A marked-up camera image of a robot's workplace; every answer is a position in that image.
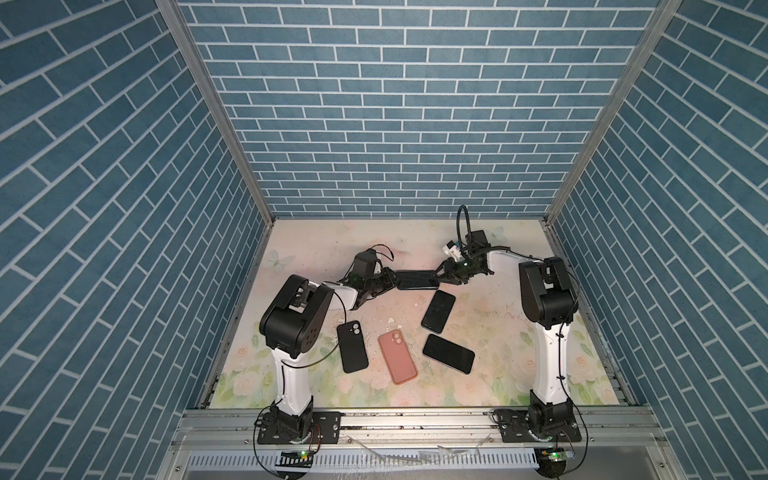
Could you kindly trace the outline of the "black phone case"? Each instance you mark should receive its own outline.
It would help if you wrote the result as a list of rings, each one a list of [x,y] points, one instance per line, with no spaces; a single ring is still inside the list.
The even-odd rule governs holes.
[[[360,322],[345,322],[336,331],[343,371],[352,374],[367,369],[369,358]]]
[[[395,274],[399,290],[437,290],[440,288],[433,270],[401,270]]]

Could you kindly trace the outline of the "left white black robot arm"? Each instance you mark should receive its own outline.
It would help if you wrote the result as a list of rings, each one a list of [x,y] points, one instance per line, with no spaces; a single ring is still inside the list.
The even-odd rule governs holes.
[[[385,267],[370,275],[349,274],[340,282],[316,283],[293,274],[285,281],[259,324],[272,351],[277,378],[276,399],[257,428],[260,444],[302,443],[317,431],[307,354],[316,344],[327,313],[343,313],[393,289],[394,271]]]

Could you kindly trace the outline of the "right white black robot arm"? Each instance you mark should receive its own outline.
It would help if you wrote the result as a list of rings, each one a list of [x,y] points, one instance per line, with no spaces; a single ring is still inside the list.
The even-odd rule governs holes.
[[[561,258],[538,258],[502,246],[449,254],[434,276],[442,283],[461,285],[478,274],[498,273],[519,276],[521,306],[533,324],[536,354],[526,426],[533,438],[548,441],[577,426],[566,386],[567,341],[578,310],[577,295]]]

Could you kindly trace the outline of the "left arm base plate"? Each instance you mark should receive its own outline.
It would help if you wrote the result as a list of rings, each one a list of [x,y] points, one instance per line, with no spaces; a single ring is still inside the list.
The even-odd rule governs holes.
[[[268,409],[256,427],[259,445],[306,443],[310,438],[320,446],[337,444],[342,414],[339,411],[313,411],[311,414],[288,415],[279,409]]]

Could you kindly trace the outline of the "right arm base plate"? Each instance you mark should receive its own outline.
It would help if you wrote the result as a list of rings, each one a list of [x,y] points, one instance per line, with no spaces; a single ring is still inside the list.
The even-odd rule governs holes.
[[[579,425],[572,414],[555,415],[548,419],[532,409],[495,409],[490,413],[503,443],[553,443],[582,440]]]

